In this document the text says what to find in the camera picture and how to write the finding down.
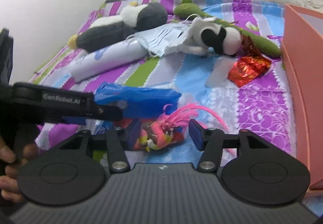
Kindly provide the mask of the person's left hand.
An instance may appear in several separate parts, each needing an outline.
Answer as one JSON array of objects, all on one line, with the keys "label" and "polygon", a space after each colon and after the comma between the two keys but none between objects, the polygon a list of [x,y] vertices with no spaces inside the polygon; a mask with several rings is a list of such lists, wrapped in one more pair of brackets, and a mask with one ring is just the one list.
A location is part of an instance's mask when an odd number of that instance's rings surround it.
[{"label": "person's left hand", "polygon": [[8,163],[5,167],[5,174],[1,176],[1,196],[13,203],[20,203],[24,200],[17,182],[20,168],[35,159],[39,155],[39,148],[35,142],[24,147],[23,159],[16,163],[14,152],[7,146],[1,138],[1,160]]}]

